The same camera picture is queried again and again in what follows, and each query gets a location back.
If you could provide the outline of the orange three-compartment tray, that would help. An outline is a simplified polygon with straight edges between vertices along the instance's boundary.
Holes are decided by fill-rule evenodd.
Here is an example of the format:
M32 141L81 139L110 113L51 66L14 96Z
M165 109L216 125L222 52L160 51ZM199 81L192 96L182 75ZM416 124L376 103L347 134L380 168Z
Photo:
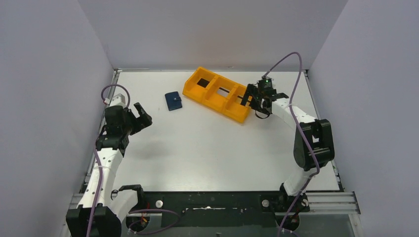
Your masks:
M185 82L182 94L236 122L243 123L251 109L241 105L246 87L203 67Z

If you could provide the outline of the blue leather card holder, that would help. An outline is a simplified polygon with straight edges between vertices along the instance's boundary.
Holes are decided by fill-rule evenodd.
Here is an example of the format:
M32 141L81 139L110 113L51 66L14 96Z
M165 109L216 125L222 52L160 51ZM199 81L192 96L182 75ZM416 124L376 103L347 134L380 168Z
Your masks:
M173 91L165 94L165 100L169 111L182 108L181 97L178 91Z

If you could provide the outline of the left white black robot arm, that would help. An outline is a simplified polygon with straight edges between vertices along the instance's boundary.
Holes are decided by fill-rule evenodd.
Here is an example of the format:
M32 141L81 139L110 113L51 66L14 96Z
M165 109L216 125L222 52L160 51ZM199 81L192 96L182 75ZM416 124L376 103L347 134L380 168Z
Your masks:
M105 109L104 120L95 141L95 162L83 197L77 207L69 209L66 224L73 237L119 237L122 222L133 209L146 207L147 201L140 184L123 185L112 196L117 170L129 145L129 136L152 125L140 103L134 107L139 116L122 104Z

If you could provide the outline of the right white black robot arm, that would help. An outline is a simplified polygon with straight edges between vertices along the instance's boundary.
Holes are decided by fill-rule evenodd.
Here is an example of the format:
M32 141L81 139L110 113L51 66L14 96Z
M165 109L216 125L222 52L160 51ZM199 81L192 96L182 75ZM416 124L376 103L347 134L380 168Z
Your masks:
M274 115L295 130L293 157L299 167L283 184L285 193L278 196L278 205L285 211L297 205L310 180L335 157L332 126L327 119L317 119L299 107L292 98L277 93L271 83L248 84L241 105L249 103L256 112Z

